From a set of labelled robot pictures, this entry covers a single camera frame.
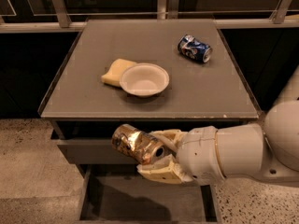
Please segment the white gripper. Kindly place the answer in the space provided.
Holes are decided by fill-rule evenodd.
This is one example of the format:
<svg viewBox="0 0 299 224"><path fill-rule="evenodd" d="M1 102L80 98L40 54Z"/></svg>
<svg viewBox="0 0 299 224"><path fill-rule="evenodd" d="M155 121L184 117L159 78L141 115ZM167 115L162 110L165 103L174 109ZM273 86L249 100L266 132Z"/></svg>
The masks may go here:
<svg viewBox="0 0 299 224"><path fill-rule="evenodd" d="M188 133L180 129L150 132L170 150L177 159L168 155L153 164L137 166L146 179L165 184L182 184L196 181L200 186L224 181L217 157L217 129L213 126L195 128Z"/></svg>

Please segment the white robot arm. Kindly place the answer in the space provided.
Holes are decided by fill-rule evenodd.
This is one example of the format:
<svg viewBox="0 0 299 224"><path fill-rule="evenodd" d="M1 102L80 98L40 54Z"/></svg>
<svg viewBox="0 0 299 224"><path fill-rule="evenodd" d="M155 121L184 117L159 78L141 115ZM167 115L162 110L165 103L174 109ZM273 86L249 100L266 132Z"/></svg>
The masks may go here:
<svg viewBox="0 0 299 224"><path fill-rule="evenodd" d="M155 182L200 186L228 178L249 178L263 183L296 187L299 173L299 100L274 105L263 119L246 125L189 132L159 131L175 150L137 171Z"/></svg>

